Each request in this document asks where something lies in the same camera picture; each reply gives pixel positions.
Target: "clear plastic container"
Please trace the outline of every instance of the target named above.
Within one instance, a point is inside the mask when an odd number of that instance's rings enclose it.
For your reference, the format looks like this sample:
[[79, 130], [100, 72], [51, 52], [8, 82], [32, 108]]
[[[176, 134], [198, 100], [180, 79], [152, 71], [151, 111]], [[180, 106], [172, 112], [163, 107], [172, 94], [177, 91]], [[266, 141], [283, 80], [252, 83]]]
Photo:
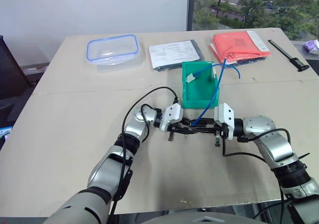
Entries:
[[87, 46], [86, 59], [99, 72], [127, 68], [141, 63], [140, 46], [131, 34], [92, 40]]

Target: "purple object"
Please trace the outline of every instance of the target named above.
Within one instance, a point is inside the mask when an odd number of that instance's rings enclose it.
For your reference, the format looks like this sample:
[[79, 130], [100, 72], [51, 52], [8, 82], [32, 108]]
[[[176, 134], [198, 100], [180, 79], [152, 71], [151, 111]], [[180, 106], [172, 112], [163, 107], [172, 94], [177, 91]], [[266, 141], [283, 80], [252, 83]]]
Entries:
[[308, 53], [319, 55], [319, 42], [318, 42], [318, 40], [307, 41], [304, 44], [304, 48], [308, 51]]

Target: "black tool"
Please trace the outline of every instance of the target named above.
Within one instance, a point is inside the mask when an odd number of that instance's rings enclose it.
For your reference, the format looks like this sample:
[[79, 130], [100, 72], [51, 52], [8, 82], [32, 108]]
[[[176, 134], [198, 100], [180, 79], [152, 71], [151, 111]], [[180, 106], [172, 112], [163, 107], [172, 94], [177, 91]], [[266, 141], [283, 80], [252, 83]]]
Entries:
[[289, 55], [286, 51], [284, 51], [280, 46], [278, 46], [275, 42], [272, 40], [268, 40], [270, 44], [272, 44], [274, 47], [277, 48], [281, 53], [283, 53], [284, 56], [286, 56], [289, 61], [298, 69], [298, 71], [304, 71], [309, 68], [309, 65], [303, 64], [297, 57], [292, 58], [291, 55]]

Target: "white wall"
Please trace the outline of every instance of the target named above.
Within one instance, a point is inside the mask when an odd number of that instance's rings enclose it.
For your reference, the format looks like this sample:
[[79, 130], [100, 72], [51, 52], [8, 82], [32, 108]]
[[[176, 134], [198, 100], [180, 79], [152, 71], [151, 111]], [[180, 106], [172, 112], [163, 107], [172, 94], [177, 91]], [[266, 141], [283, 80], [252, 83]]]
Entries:
[[0, 34], [19, 65], [50, 61], [72, 34], [186, 30], [187, 0], [0, 0]]

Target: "paper sheet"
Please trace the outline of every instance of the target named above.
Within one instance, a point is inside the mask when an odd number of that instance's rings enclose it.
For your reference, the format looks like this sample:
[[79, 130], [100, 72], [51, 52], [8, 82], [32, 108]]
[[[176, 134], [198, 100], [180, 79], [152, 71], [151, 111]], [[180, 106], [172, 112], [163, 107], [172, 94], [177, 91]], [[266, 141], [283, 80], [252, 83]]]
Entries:
[[150, 46], [149, 50], [153, 68], [199, 59], [191, 41]]

